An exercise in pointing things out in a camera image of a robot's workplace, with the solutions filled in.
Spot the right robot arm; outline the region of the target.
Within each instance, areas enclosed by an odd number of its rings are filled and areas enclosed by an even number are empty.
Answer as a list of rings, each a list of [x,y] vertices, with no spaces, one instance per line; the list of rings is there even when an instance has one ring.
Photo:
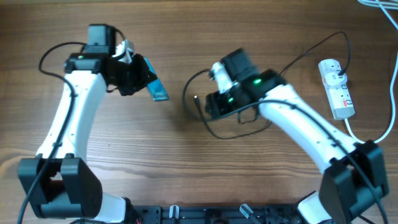
[[[206,96],[206,112],[219,119],[246,108],[276,124],[312,159],[322,174],[320,190],[298,203],[307,223],[351,223],[373,205],[387,217],[381,199],[389,192],[382,149],[335,128],[273,70],[260,72],[243,49],[223,57],[209,71],[218,90]]]

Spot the blue Galaxy smartphone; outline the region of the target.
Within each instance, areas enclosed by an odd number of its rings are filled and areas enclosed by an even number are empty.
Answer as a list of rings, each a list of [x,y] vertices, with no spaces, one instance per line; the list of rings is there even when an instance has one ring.
[[[150,82],[147,85],[147,90],[148,90],[150,96],[152,97],[152,99],[154,101],[169,100],[169,95],[168,95],[166,89],[164,88],[162,82],[157,77],[157,74],[156,74],[153,66],[150,64],[149,60],[146,57],[144,57],[144,60],[146,61],[147,66],[149,67],[149,71],[152,72],[156,77],[156,80],[154,80],[153,82]]]

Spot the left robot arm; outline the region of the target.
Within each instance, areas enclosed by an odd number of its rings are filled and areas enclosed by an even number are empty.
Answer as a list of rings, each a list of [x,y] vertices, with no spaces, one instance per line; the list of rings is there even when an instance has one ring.
[[[65,62],[64,89],[50,131],[35,157],[22,159],[18,176],[25,191],[19,216],[31,207],[39,218],[73,223],[141,223],[125,197],[103,191],[86,163],[91,126],[106,93],[129,96],[146,89],[155,101],[169,96],[148,59],[119,30],[92,24],[88,41]]]

